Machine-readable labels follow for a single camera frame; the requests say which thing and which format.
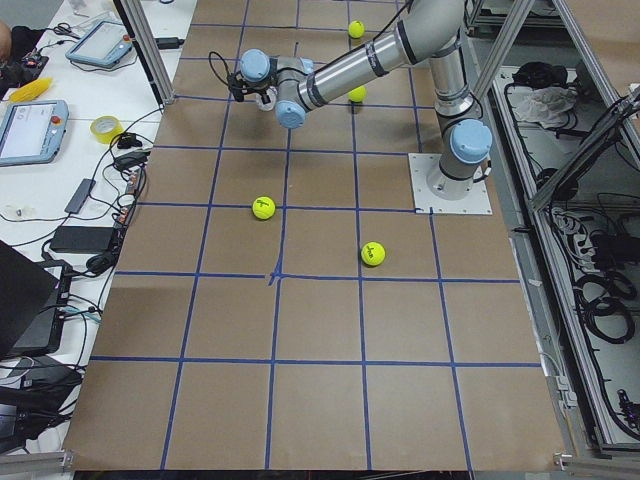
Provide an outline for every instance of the tablet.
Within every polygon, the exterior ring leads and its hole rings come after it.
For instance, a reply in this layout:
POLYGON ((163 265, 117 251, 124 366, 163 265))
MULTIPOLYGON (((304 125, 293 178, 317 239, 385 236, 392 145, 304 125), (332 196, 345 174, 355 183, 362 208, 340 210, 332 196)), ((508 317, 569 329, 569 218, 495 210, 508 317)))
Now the tablet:
POLYGON ((124 25, 102 20, 78 40, 65 56, 72 62, 110 69, 116 66, 131 47, 124 25))
POLYGON ((63 100, 11 104, 0 126, 0 167, 51 162, 68 118, 63 100))

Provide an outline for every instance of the yellow object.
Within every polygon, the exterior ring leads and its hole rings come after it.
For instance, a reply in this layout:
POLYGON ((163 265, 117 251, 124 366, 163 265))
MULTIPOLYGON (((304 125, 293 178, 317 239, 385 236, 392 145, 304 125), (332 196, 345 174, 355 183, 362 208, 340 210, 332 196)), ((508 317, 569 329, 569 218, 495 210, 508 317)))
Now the yellow object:
POLYGON ((256 218, 259 218, 260 220, 267 220, 273 217, 273 214, 276 213, 276 202, 271 200, 269 197, 258 197, 253 201, 251 210, 256 218))
POLYGON ((354 103, 362 103, 367 96, 367 89, 364 88, 364 85, 356 87, 351 90, 347 96, 349 97, 349 100, 354 103))
POLYGON ((12 102, 30 102, 46 92, 52 81, 53 78, 51 77, 38 78, 9 95, 9 100, 12 102))
POLYGON ((369 242, 360 250, 360 258, 370 267, 377 267, 384 262, 387 252, 378 242, 369 242))
POLYGON ((122 132, 124 132, 124 128, 116 117, 107 115, 91 122, 91 133, 100 143, 109 144, 116 135, 120 135, 122 132))
POLYGON ((360 20, 354 20, 349 24, 349 36, 351 38, 360 38, 364 35, 364 23, 360 20))

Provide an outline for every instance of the white desk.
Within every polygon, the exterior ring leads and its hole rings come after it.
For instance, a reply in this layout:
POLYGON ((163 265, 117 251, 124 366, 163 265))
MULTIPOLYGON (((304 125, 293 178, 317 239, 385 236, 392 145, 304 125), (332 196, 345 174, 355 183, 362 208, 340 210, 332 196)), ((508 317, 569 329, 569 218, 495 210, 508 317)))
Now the white desk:
MULTIPOLYGON (((161 4, 156 0, 143 1, 143 8, 147 15, 151 29, 156 37, 177 36, 185 38, 193 10, 197 0, 175 0, 170 4, 161 4)), ((91 16, 104 13, 105 9, 115 15, 115 9, 110 1, 88 2, 91 16)), ((63 2, 51 21, 53 27, 60 22, 78 25, 86 18, 75 15, 67 2, 63 2)), ((57 42, 68 37, 58 37, 47 31, 38 46, 57 42)), ((50 164, 24 165, 3 167, 0 169, 0 191, 3 192, 0 201, 0 211, 4 216, 16 218, 16 211, 21 210, 23 219, 27 218, 58 218, 64 217, 64 208, 83 178, 91 177, 97 162, 104 153, 106 146, 100 144, 90 133, 91 121, 102 115, 118 117, 126 128, 132 121, 158 108, 151 88, 147 82, 142 65, 138 60, 134 65, 113 72, 83 72, 72 66, 65 58, 65 52, 70 48, 69 43, 47 48, 43 54, 50 57, 42 76, 53 77, 51 88, 40 99, 62 99, 69 106, 70 119, 67 131, 62 141, 60 152, 50 164)), ((169 76, 173 78, 180 50, 165 50, 161 52, 162 59, 169 76)), ((129 54, 123 62, 129 63, 135 54, 129 54)), ((0 119, 4 115, 6 103, 2 104, 0 119)), ((145 137, 155 138, 161 115, 156 113, 144 121, 136 124, 133 129, 145 137)), ((102 178, 102 168, 110 163, 105 158, 96 175, 96 186, 92 195, 108 202, 115 199, 115 190, 102 178)), ((111 169, 109 178, 114 184, 124 187, 124 182, 111 169)), ((82 208, 81 218, 93 218, 101 215, 107 206, 88 200, 82 208)), ((19 244, 40 237, 54 230, 58 222, 26 222, 9 223, 0 220, 0 238, 9 244, 19 244)), ((104 225, 113 224, 110 214, 90 222, 72 219, 66 225, 104 225)), ((43 241, 16 248, 32 260, 40 258, 40 248, 43 241)), ((79 270, 83 269, 88 255, 57 255, 79 270)), ((74 280, 72 293, 97 301, 106 281, 110 281, 108 274, 97 279, 74 280)), ((109 285, 105 288, 102 302, 108 294, 109 285)), ((63 329, 60 349, 52 355, 63 363, 86 364, 93 347, 98 325, 87 322, 87 339, 84 353, 79 361, 82 346, 84 323, 82 319, 71 320, 63 329)), ((79 388, 72 393, 69 401, 78 394, 79 388)), ((37 441, 28 442, 28 449, 32 453, 60 450, 68 426, 60 425, 56 429, 45 431, 37 441)))

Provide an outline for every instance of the yellow tape roll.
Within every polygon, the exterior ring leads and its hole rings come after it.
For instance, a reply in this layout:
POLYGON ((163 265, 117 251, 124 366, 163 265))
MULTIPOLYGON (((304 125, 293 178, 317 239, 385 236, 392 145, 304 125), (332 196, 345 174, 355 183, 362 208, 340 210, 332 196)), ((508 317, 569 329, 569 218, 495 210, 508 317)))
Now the yellow tape roll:
POLYGON ((93 133, 100 143, 109 144, 113 137, 124 132, 120 120, 110 115, 96 118, 91 122, 91 133, 93 133))

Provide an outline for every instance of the white cloth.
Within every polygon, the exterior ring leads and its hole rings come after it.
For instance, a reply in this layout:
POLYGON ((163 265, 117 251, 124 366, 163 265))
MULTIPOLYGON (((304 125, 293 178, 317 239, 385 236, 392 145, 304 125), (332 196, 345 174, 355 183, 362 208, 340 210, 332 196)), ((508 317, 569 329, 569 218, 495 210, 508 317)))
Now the white cloth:
POLYGON ((514 113, 522 122, 537 122, 544 128, 561 127, 567 123, 564 113, 573 108, 576 98, 576 93, 566 88, 541 88, 531 92, 514 113))

